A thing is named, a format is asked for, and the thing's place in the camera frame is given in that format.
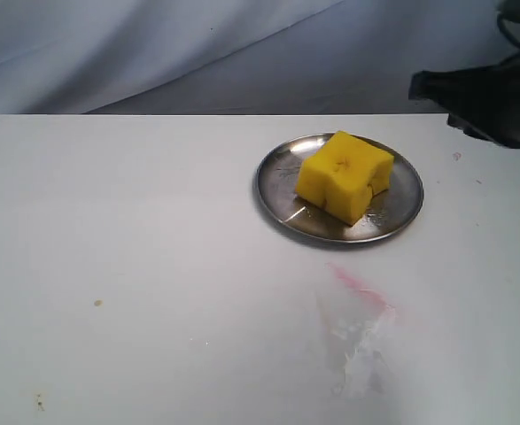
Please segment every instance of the yellow sponge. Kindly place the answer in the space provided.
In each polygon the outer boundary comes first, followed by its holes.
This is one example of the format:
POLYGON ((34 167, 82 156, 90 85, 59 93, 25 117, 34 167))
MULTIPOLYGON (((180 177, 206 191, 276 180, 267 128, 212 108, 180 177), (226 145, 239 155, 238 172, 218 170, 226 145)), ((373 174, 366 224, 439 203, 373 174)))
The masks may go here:
POLYGON ((352 226, 372 197, 389 189, 392 168, 391 153, 339 131, 303 161, 295 191, 352 226))

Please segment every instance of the black object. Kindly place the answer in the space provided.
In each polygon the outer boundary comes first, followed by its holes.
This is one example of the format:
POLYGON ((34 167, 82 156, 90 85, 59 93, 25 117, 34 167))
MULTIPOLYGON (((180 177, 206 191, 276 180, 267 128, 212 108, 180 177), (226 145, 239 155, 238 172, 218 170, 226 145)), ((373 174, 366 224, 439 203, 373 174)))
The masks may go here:
POLYGON ((506 21, 520 23, 520 6, 513 1, 501 6, 498 28, 517 54, 495 66, 417 73, 409 98, 434 101, 449 112, 447 124, 466 135, 520 149, 520 42, 506 21))

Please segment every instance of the metal plate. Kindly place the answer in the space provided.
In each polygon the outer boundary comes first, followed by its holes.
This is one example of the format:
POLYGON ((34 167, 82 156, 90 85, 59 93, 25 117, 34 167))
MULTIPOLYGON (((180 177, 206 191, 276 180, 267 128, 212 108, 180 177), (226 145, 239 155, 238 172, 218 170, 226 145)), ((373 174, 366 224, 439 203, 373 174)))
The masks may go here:
POLYGON ((390 189, 374 197, 364 216, 349 227, 295 194, 303 160, 317 152, 332 133, 307 135, 280 145, 261 162, 255 189, 260 203, 285 227, 333 243, 367 243, 401 231, 421 210, 423 183, 398 152, 365 137, 394 157, 390 189))

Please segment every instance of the plate rim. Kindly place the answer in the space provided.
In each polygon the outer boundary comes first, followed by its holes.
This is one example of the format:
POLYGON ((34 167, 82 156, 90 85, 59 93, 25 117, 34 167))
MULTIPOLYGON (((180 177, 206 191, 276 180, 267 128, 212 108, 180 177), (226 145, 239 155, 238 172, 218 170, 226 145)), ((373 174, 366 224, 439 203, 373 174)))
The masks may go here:
POLYGON ((415 167, 403 155, 401 155, 399 152, 397 152, 393 148, 391 148, 391 147, 389 147, 389 146, 387 146, 387 145, 385 145, 383 143, 378 142, 377 140, 374 140, 374 139, 371 139, 369 137, 362 136, 362 135, 353 135, 353 136, 354 137, 358 137, 361 140, 371 141, 373 143, 376 143, 380 147, 384 147, 390 153, 393 153, 395 156, 397 156, 398 158, 403 160, 403 162, 409 167, 409 169, 413 172, 413 175, 417 178, 417 181, 419 182, 419 202, 418 202, 418 205, 417 205, 417 207, 415 209, 415 212, 409 217, 408 220, 406 220, 405 223, 403 223, 403 225, 401 225, 398 228, 395 228, 394 230, 392 230, 390 232, 387 232, 387 233, 385 233, 383 235, 374 236, 374 237, 371 237, 371 238, 368 238, 368 239, 359 239, 359 240, 330 239, 328 237, 312 235, 312 234, 307 233, 307 232, 305 232, 303 230, 300 230, 298 228, 290 226, 289 224, 287 224, 286 222, 281 220, 279 217, 277 217, 274 214, 274 212, 271 210, 271 208, 269 208, 268 205, 266 204, 266 201, 264 200, 264 197, 261 195, 261 190, 260 190, 260 173, 261 173, 261 170, 263 169, 264 165, 266 164, 266 161, 269 158, 271 158, 271 156, 274 155, 277 151, 279 151, 284 145, 291 144, 291 143, 296 142, 296 141, 298 141, 300 139, 305 139, 305 138, 308 138, 308 137, 320 137, 320 136, 328 136, 328 135, 332 136, 334 134, 336 134, 336 132, 335 133, 332 133, 332 132, 313 133, 311 135, 302 135, 300 137, 295 137, 295 138, 290 139, 290 140, 288 140, 286 142, 280 143, 274 149, 269 151, 268 154, 264 157, 264 159, 258 165, 258 168, 256 169, 256 172, 255 172, 255 175, 254 175, 254 179, 253 179, 254 194, 259 199, 261 207, 263 208, 263 210, 265 212, 268 213, 269 217, 271 219, 273 219, 279 226, 282 226, 282 227, 290 230, 291 232, 294 232, 296 234, 302 235, 302 236, 304 236, 306 238, 309 238, 309 239, 317 240, 319 242, 330 243, 330 244, 334 244, 335 243, 335 244, 340 244, 340 245, 358 245, 358 244, 364 244, 364 243, 374 243, 374 242, 377 242, 377 241, 381 241, 381 240, 384 240, 384 239, 396 236, 398 233, 400 233, 402 230, 404 230, 407 226, 409 226, 409 224, 411 224, 413 222, 413 220, 415 220, 415 218, 417 217, 417 215, 419 214, 419 212, 423 208, 423 202, 424 202, 424 198, 425 198, 425 188, 423 186, 423 180, 421 180, 421 176, 419 175, 417 170, 415 170, 415 167))

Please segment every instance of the sponge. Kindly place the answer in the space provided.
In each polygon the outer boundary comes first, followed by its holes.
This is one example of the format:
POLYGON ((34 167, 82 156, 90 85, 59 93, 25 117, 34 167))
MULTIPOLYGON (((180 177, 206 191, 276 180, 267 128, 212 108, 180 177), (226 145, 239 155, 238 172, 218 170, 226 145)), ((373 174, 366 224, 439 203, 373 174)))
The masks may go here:
POLYGON ((352 226, 389 189, 392 169, 391 153, 339 131, 303 161, 295 192, 352 226))

